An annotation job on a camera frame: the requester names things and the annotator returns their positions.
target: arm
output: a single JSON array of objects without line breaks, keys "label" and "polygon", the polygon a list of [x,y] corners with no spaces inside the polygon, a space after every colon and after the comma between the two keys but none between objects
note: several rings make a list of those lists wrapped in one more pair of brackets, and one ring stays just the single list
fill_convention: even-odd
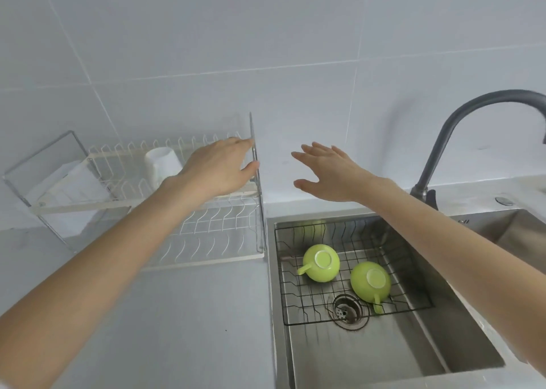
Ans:
[{"label": "arm", "polygon": [[360,168],[335,146],[313,142],[302,149],[292,155],[319,181],[296,180],[297,188],[321,199],[358,202],[378,213],[546,375],[546,275],[391,180]]},{"label": "arm", "polygon": [[183,171],[0,317],[0,381],[14,389],[50,387],[172,230],[217,195],[241,188],[250,139],[198,149]]}]

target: sink drain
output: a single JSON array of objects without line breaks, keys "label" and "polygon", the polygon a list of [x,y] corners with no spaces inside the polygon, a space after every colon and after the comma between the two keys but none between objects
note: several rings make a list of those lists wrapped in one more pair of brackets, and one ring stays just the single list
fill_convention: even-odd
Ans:
[{"label": "sink drain", "polygon": [[334,323],[345,330],[361,329],[370,319],[369,308],[362,306],[358,298],[350,294],[330,296],[328,314]]}]

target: dish rack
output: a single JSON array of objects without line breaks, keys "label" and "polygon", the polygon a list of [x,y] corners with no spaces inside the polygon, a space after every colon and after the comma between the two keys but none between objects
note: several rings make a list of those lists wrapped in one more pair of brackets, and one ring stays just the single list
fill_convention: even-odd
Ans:
[{"label": "dish rack", "polygon": [[[362,317],[433,306],[411,246],[379,217],[277,228],[275,241],[286,326],[338,321],[335,302],[340,297],[357,301]],[[331,282],[297,275],[305,251],[315,244],[328,245],[339,255],[340,272]],[[352,290],[351,271],[364,261],[381,265],[390,276],[390,295],[381,303],[383,314],[376,314],[374,305],[358,299]]]},{"label": "dish rack", "polygon": [[[252,115],[250,127],[253,137]],[[11,167],[3,179],[31,215],[77,253],[154,192],[144,164],[148,151],[170,147],[185,165],[193,151],[217,140],[201,135],[87,150],[74,131],[67,131]],[[256,159],[253,147],[243,165]],[[262,258],[265,244],[258,173],[237,192],[215,197],[188,215],[144,270]]]}]

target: white mug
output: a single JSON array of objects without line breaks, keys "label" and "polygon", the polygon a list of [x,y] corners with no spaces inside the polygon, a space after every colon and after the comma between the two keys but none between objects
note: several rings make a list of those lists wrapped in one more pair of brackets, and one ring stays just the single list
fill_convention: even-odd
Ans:
[{"label": "white mug", "polygon": [[161,182],[169,176],[174,176],[182,170],[182,164],[171,148],[155,148],[144,156],[148,182],[152,189],[157,189]]}]

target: white dish rack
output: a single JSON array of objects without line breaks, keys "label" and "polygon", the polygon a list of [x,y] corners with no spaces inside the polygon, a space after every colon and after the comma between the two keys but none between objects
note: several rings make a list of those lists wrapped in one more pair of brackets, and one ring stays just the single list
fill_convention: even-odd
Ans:
[{"label": "white dish rack", "polygon": [[[251,133],[253,136],[252,117]],[[35,186],[30,190],[34,191],[34,195],[30,195],[28,191],[22,193],[10,178],[11,175],[19,172],[25,178],[25,173],[31,173],[24,170],[29,167],[31,160],[39,155],[46,155],[59,141],[66,140],[71,135],[79,145],[80,156],[83,156],[83,152],[85,158],[68,167],[69,170],[51,186],[47,185],[40,195],[36,195]],[[151,144],[130,142],[125,146],[117,144],[113,148],[108,145],[99,148],[92,146],[86,151],[76,134],[69,131],[7,170],[3,178],[28,210],[68,248],[77,253],[153,193],[144,165],[144,155],[149,150],[160,146],[171,147],[184,165],[195,149],[217,140],[216,135],[201,136],[178,138],[174,142],[167,139],[163,143],[158,140]],[[253,148],[243,165],[255,159],[257,155]],[[56,171],[51,168],[48,172],[58,171],[59,169]],[[85,221],[91,221],[86,224],[85,229],[80,229],[77,237],[63,237],[58,232],[60,230],[55,229],[55,223],[62,218],[70,222],[75,220],[76,215],[83,215],[86,217]],[[239,191],[216,197],[188,215],[167,237],[144,270],[262,258],[265,244],[258,174]]]}]

